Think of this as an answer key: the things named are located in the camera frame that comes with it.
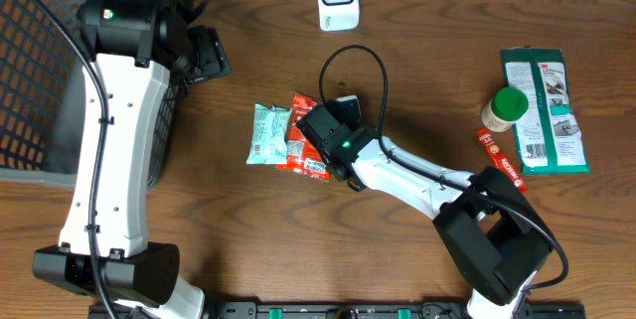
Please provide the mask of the light teal snack packet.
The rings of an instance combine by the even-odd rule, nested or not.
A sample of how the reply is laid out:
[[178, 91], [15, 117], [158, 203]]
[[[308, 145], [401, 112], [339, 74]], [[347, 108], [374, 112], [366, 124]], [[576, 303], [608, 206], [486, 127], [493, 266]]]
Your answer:
[[286, 134], [292, 110], [261, 104], [254, 106], [254, 120], [247, 165], [287, 163]]

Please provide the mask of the green-lid white jar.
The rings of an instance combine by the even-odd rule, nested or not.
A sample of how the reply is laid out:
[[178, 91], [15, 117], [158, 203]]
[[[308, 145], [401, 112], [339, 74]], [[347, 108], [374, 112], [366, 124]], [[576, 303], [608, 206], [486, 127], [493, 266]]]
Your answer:
[[484, 106], [481, 120], [487, 129], [493, 132], [504, 132], [521, 119], [528, 108], [528, 98], [521, 90], [504, 87]]

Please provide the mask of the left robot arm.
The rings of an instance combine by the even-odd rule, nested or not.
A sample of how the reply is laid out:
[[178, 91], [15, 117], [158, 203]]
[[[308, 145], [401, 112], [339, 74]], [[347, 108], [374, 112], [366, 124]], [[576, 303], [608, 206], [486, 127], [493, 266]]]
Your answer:
[[180, 274], [180, 251], [149, 238], [146, 199], [160, 108], [176, 84], [224, 77], [217, 32], [195, 0], [85, 0], [78, 10], [84, 123], [73, 203], [34, 275], [102, 302], [110, 317], [200, 318], [202, 289]]

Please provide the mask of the green white 3M package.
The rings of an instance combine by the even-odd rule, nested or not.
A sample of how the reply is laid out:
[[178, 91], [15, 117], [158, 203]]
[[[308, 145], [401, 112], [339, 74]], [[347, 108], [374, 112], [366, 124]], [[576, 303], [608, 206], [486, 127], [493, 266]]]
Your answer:
[[522, 173], [533, 176], [588, 174], [582, 133], [569, 97], [559, 49], [500, 51], [506, 85], [523, 92], [526, 113], [514, 125]]

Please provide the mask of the red stick packet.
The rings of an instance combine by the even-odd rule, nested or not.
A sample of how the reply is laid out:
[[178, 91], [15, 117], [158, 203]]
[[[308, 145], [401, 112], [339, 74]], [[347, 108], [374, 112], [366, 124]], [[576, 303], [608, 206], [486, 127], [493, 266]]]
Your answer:
[[486, 128], [481, 128], [477, 131], [477, 136], [495, 167], [505, 173], [520, 192], [526, 192], [528, 187], [521, 173], [513, 166], [509, 157], [498, 146], [489, 131]]

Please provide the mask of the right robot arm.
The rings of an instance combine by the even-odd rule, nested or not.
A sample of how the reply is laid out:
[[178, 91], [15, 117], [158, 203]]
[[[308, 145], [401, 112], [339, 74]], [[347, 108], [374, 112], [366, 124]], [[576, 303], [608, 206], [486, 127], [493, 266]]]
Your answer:
[[361, 126], [331, 126], [316, 147], [328, 169], [357, 191], [391, 195], [433, 225], [472, 287], [469, 318], [515, 318], [539, 284], [537, 272], [561, 249], [524, 195], [501, 171], [446, 169]]

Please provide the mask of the orange-red snack bag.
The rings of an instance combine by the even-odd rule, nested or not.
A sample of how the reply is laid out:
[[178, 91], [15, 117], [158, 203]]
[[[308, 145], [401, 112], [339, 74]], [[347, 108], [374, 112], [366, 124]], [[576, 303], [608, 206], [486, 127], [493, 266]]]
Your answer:
[[305, 138], [296, 126], [318, 102], [307, 95], [296, 93], [292, 101], [291, 127], [287, 136], [287, 161], [276, 166], [278, 170], [306, 175], [328, 182], [330, 174], [315, 147]]

